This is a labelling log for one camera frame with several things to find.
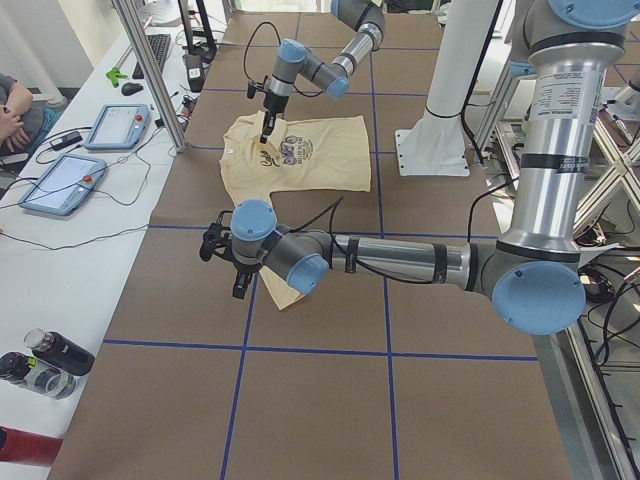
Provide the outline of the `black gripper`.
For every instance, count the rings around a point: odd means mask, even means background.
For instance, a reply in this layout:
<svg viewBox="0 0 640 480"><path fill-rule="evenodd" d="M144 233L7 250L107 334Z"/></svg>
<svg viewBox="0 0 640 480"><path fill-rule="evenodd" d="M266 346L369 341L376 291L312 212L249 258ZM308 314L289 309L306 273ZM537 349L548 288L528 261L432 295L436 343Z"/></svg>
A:
<svg viewBox="0 0 640 480"><path fill-rule="evenodd" d="M236 277L233 283L232 296L237 299L244 299L253 274L256 272L256 265L246 265L235 263Z"/></svg>
<svg viewBox="0 0 640 480"><path fill-rule="evenodd" d="M263 106L266 112L264 113L259 141L261 144L266 144L275 128L276 114L282 114L286 110L287 96L281 96L272 91L267 91Z"/></svg>

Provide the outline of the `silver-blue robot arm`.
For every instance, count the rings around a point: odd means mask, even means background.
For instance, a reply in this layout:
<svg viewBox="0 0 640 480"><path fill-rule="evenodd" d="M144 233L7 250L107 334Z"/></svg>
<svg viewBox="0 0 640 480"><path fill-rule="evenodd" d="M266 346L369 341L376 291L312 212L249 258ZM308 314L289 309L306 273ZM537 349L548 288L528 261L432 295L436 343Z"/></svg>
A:
<svg viewBox="0 0 640 480"><path fill-rule="evenodd" d="M261 83L248 87L248 96L257 90L265 94L264 118L259 141L264 144L273 133L276 119L285 112L299 76L322 93L339 99L347 91L358 65L380 48L385 36L385 18L380 6L372 1L333 1L331 13L354 31L354 37L330 62L323 61L310 47L293 39L280 44L274 67Z"/></svg>
<svg viewBox="0 0 640 480"><path fill-rule="evenodd" d="M436 241L446 223L464 227L469 187L482 174L465 155L464 105L499 10L496 1L457 1L445 29L430 91L416 124L394 135L388 164L367 157L372 133L349 137L341 119L313 123L324 150L301 150L284 121L297 80L342 97L357 67L386 44L391 30L370 1L335 1L331 12L354 37L331 61L285 39L272 71L249 87L262 109L236 120L224 136L221 176L234 209L223 256L236 271L235 297L261 279L280 307L310 294L329 271L370 273L412 285L451 284L487 297L498 316L528 334L573 324L586 296L578 275L574 219L593 140L606 70L624 53L638 14L635 1L520 1L511 27L509 73L535 86L507 230L494 240ZM381 228L372 238L353 227L288 227L271 197L377 187Z"/></svg>

